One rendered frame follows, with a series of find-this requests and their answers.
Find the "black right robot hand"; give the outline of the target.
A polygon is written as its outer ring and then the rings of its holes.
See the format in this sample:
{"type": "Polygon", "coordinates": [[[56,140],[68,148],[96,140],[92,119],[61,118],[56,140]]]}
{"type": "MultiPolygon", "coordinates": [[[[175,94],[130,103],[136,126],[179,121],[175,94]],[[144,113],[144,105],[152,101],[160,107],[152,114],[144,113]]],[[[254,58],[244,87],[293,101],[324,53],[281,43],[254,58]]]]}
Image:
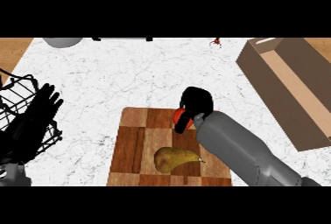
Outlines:
{"type": "Polygon", "coordinates": [[[181,107],[186,111],[181,115],[181,120],[175,125],[175,131],[182,134],[186,128],[189,119],[198,114],[207,117],[213,112],[213,96],[210,92],[198,87],[188,87],[181,96],[181,107]]]}

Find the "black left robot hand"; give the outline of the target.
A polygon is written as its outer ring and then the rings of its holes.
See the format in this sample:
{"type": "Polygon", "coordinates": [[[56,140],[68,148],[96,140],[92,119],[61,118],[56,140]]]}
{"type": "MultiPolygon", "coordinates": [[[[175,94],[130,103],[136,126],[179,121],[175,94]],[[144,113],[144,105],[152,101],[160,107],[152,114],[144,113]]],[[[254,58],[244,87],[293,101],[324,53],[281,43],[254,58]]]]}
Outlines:
{"type": "Polygon", "coordinates": [[[55,86],[48,83],[39,89],[25,113],[15,117],[6,130],[0,130],[0,165],[25,164],[37,156],[37,149],[64,100],[55,86]]]}

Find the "red tomato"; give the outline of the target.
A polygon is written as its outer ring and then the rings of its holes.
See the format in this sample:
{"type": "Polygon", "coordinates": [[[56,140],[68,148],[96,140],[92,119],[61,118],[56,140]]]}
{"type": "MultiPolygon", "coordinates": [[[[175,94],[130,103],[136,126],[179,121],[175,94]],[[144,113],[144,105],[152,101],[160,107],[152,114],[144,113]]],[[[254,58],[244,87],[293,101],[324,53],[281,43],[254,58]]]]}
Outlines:
{"type": "MultiPolygon", "coordinates": [[[[186,108],[178,108],[175,113],[173,113],[173,123],[175,125],[178,124],[179,120],[181,120],[181,116],[182,116],[182,113],[186,111],[186,108]]],[[[189,122],[186,124],[186,128],[185,129],[189,129],[191,126],[194,124],[194,120],[189,119],[189,122]]]]}

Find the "checkered wooden cutting board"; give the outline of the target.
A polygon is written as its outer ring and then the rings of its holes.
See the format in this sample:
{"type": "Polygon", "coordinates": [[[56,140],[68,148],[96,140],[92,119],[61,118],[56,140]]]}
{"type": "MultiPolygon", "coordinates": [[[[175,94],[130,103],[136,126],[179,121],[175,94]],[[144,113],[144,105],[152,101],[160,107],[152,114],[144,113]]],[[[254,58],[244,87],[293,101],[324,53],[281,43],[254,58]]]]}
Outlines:
{"type": "Polygon", "coordinates": [[[173,108],[130,108],[121,111],[108,186],[231,186],[231,169],[198,144],[197,130],[175,132],[173,108]],[[194,151],[201,162],[160,173],[154,153],[161,147],[194,151]]]}

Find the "brown cardboard box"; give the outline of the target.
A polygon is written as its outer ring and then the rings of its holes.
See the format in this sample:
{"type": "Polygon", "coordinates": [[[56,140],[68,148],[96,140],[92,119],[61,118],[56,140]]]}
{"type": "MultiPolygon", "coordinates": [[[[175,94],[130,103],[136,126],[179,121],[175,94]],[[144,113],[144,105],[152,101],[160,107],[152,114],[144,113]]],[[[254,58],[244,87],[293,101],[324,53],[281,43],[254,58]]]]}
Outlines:
{"type": "Polygon", "coordinates": [[[299,151],[331,146],[331,62],[303,38],[253,38],[237,64],[299,151]]]}

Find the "yellow-brown pear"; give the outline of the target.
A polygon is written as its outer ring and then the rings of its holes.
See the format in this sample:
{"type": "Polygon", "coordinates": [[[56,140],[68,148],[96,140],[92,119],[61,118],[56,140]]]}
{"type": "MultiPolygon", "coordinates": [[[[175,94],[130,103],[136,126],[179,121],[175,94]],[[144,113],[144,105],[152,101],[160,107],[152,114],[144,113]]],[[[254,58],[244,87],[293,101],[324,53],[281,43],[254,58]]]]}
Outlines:
{"type": "Polygon", "coordinates": [[[161,147],[154,154],[154,165],[160,173],[170,173],[178,166],[201,161],[203,158],[194,151],[172,147],[161,147]]]}

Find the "grey round bowl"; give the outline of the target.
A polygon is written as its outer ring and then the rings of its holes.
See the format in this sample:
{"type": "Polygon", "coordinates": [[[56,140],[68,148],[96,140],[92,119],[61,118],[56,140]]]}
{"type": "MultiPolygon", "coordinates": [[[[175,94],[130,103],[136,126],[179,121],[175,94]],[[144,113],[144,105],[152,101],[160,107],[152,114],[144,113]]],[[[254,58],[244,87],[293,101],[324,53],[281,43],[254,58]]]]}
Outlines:
{"type": "Polygon", "coordinates": [[[82,38],[45,38],[45,41],[55,48],[67,48],[74,46],[82,38]]]}

